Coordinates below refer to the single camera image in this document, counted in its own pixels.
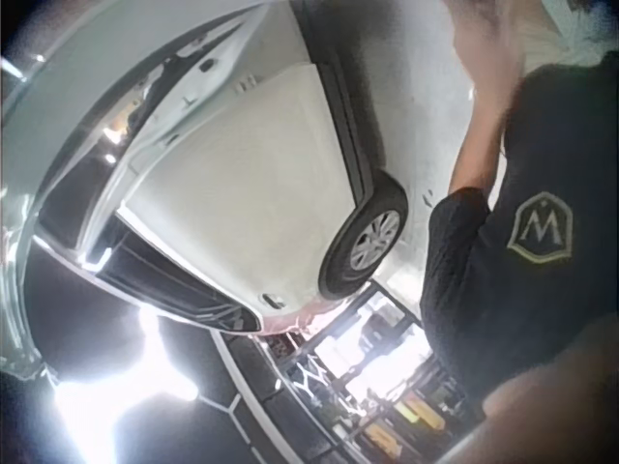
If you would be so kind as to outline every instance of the white car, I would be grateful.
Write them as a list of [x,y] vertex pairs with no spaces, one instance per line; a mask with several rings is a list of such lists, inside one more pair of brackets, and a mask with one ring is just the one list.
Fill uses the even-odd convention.
[[177,3],[111,4],[5,108],[14,334],[29,247],[130,303],[272,333],[355,293],[402,231],[307,5]]

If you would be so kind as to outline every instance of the hubcap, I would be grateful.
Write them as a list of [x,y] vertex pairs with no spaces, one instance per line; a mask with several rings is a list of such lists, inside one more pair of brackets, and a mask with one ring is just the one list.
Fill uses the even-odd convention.
[[350,267],[363,271],[376,263],[396,239],[399,214],[388,211],[376,217],[361,233],[350,253]]

